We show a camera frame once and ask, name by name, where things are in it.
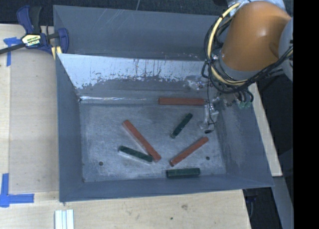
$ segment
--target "blue clamp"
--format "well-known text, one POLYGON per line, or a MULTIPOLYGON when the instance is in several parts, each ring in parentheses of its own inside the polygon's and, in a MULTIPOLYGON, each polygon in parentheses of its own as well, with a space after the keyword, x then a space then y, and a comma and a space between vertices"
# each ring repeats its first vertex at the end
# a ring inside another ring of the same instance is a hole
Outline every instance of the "blue clamp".
POLYGON ((8 208, 10 204, 34 203, 34 194, 10 195, 9 191, 9 173, 2 175, 0 207, 8 208))
MULTIPOLYGON (((17 19, 19 24, 25 30, 25 36, 21 38, 23 41, 24 37, 30 34, 39 36, 36 44, 29 45, 25 43, 25 48, 27 49, 38 49, 45 51, 52 55, 52 45, 49 43, 49 36, 46 36, 44 33, 41 33, 41 28, 39 26, 39 14, 42 8, 39 6, 30 7, 25 5, 21 7, 17 13, 17 19)), ((66 53, 69 47, 69 37, 67 30, 65 28, 58 29, 58 34, 60 38, 60 47, 63 53, 66 53)))
MULTIPOLYGON (((8 47, 15 45, 15 44, 22 43, 21 40, 19 38, 16 38, 16 37, 5 38, 3 41, 5 42, 5 44, 8 47)), ((6 66, 9 67, 10 65, 11 65, 11 52, 9 51, 8 55, 6 57, 6 66)))

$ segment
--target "clamp handle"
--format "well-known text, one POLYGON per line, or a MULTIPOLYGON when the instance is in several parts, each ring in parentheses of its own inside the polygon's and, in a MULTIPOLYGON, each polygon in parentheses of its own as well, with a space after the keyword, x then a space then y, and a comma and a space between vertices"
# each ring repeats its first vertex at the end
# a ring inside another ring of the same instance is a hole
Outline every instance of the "clamp handle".
POLYGON ((24 28, 26 34, 41 33, 39 25, 41 10, 42 7, 40 6, 30 7, 25 5, 16 12, 18 22, 24 28))

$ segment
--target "yellow label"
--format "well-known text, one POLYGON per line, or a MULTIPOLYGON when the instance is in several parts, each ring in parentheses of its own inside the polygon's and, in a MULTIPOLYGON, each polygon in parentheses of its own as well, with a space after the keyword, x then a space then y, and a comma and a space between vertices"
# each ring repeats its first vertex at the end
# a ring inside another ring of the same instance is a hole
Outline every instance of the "yellow label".
POLYGON ((27 46, 33 46, 40 43, 41 36, 40 35, 26 35, 22 42, 27 46))

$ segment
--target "yellow cable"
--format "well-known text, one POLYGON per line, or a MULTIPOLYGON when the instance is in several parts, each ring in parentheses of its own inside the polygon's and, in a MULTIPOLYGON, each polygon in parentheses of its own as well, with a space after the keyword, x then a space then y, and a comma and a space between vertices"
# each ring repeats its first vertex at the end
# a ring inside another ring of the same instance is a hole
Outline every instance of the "yellow cable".
POLYGON ((218 28, 218 26, 220 25, 221 21, 232 11, 234 10, 236 7, 238 7, 241 3, 236 3, 233 4, 231 7, 229 7, 217 20, 214 28, 211 31, 210 37, 209 37, 209 41, 208 41, 208 48, 207 48, 207 52, 208 52, 208 56, 210 56, 211 53, 211 45, 213 43, 213 38, 215 36, 215 32, 218 28))
MULTIPOLYGON (((232 6, 230 6, 219 18, 218 20, 216 21, 216 24, 214 25, 211 33, 210 33, 210 36, 209 36, 209 40, 208 40, 208 47, 207 47, 207 54, 208 56, 210 56, 210 53, 211 53, 211 46, 212 46, 212 43, 213 43, 213 39, 214 39, 214 36, 215 36, 215 33, 217 31, 217 28, 219 27, 220 23, 222 22, 222 20, 232 11, 234 10, 235 8, 237 8, 241 3, 236 3, 232 6)), ((216 70, 211 66, 211 71, 212 73, 214 74, 214 76, 221 82, 223 83, 226 83, 226 84, 232 84, 232 85, 241 85, 241 84, 244 84, 245 83, 245 80, 242 80, 242 81, 229 81, 229 80, 225 80, 223 79, 220 75, 218 75, 218 73, 216 72, 216 70)))

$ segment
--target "dark green block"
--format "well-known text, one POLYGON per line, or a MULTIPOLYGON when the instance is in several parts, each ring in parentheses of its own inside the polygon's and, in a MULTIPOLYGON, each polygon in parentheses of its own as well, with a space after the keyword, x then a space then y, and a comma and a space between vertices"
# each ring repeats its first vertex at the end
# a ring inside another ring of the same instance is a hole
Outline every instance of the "dark green block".
POLYGON ((187 114, 170 136, 174 139, 182 131, 182 129, 184 129, 185 125, 190 121, 192 117, 193 115, 191 113, 187 114))
POLYGON ((141 160, 143 160, 145 162, 151 163, 153 161, 153 157, 152 156, 143 154, 143 153, 141 153, 139 151, 136 151, 136 150, 134 150, 132 148, 129 148, 129 147, 120 146, 119 147, 119 152, 124 153, 126 155, 130 155, 130 156, 138 158, 138 159, 141 159, 141 160))
POLYGON ((166 171, 166 176, 169 179, 190 178, 190 177, 197 177, 199 175, 200 175, 199 168, 175 169, 175 170, 166 171))

